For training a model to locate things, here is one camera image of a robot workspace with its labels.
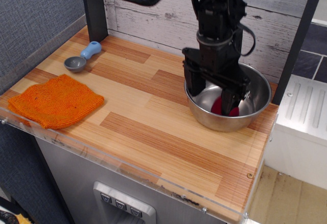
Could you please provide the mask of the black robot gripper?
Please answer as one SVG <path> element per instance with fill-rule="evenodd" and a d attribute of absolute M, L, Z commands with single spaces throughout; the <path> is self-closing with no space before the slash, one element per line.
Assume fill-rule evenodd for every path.
<path fill-rule="evenodd" d="M 211 82 L 221 88 L 222 115 L 239 107 L 248 92 L 250 79 L 241 70 L 242 36 L 233 36 L 231 41 L 220 46 L 200 43 L 199 49 L 184 48 L 184 77 L 187 89 L 197 96 Z"/>

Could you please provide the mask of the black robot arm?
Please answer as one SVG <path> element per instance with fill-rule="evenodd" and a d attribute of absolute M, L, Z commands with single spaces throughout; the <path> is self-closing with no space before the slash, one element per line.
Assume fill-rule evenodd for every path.
<path fill-rule="evenodd" d="M 243 56 L 242 40 L 246 27 L 240 23 L 246 15 L 243 0 L 191 0 L 198 21 L 199 48 L 184 48 L 184 76 L 192 96 L 200 94 L 205 82 L 222 88 L 213 103 L 215 114 L 235 117 L 244 100 L 250 79 L 239 66 Z"/>

